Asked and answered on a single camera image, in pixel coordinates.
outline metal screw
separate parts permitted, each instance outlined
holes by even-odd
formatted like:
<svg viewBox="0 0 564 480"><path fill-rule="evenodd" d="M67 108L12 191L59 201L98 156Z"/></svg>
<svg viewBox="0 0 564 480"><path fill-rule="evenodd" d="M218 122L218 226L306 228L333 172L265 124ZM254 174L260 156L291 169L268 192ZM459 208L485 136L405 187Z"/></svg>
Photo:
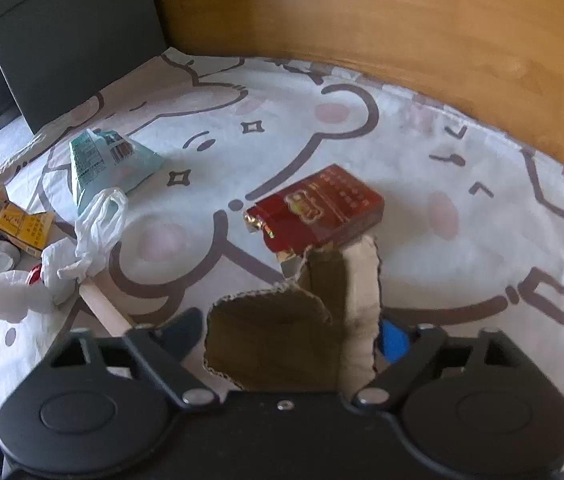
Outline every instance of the metal screw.
<svg viewBox="0 0 564 480"><path fill-rule="evenodd" d="M280 400L277 403L277 409L281 412L288 412L295 407L295 403L292 400Z"/></svg>
<svg viewBox="0 0 564 480"><path fill-rule="evenodd" d="M357 400L367 406L371 404L383 404L389 400L390 397L389 392L382 388L365 388L357 394Z"/></svg>
<svg viewBox="0 0 564 480"><path fill-rule="evenodd" d="M193 388L184 392L182 400L190 406L206 406L215 400L215 394L204 388Z"/></svg>

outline red cigarette pack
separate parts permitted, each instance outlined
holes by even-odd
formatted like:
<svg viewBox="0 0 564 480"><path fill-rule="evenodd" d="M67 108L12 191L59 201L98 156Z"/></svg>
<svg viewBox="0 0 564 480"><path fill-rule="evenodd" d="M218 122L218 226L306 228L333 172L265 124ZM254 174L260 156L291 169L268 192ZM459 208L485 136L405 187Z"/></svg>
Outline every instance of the red cigarette pack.
<svg viewBox="0 0 564 480"><path fill-rule="evenodd" d="M324 168L255 203L244 213L251 230L280 262L309 246L340 246L382 219L384 200L337 164Z"/></svg>

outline wooden bed frame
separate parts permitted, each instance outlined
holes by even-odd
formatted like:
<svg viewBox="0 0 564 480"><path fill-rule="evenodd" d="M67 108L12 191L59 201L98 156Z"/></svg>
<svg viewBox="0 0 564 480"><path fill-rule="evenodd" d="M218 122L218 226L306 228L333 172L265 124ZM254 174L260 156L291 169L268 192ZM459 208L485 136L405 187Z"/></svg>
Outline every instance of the wooden bed frame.
<svg viewBox="0 0 564 480"><path fill-rule="evenodd" d="M449 103L564 163L564 0L156 0L190 54L327 61Z"/></svg>

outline white bedsheet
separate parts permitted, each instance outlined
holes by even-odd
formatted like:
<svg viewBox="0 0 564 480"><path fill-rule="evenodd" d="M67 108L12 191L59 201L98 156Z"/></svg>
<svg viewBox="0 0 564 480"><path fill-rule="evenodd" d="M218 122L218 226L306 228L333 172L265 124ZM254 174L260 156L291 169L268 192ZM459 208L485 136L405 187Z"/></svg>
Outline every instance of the white bedsheet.
<svg viewBox="0 0 564 480"><path fill-rule="evenodd" d="M33 132L20 115L0 130L0 166L33 140Z"/></svg>
<svg viewBox="0 0 564 480"><path fill-rule="evenodd" d="M53 208L71 232L68 142L116 130L164 156L129 193L105 293L138 322L281 278L242 212L337 162L385 198L377 237L383 304L454 335L498 326L564 393L564 168L503 132L356 72L288 60L191 57L174 49L46 125L0 170L9 195ZM0 321L0 403L79 306ZM201 369L201 348L185 361Z"/></svg>

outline torn cardboard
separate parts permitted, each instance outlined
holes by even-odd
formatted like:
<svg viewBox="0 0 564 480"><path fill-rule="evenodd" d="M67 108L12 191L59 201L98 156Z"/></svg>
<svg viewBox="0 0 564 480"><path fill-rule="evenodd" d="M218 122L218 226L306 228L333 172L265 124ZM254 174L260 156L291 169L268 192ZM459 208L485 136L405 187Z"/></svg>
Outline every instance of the torn cardboard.
<svg viewBox="0 0 564 480"><path fill-rule="evenodd" d="M31 256L42 257L54 218L53 212L28 214L0 187L0 233Z"/></svg>
<svg viewBox="0 0 564 480"><path fill-rule="evenodd" d="M380 290L370 237L309 250L273 290L223 298L207 317L204 365L245 390L340 390L375 377Z"/></svg>

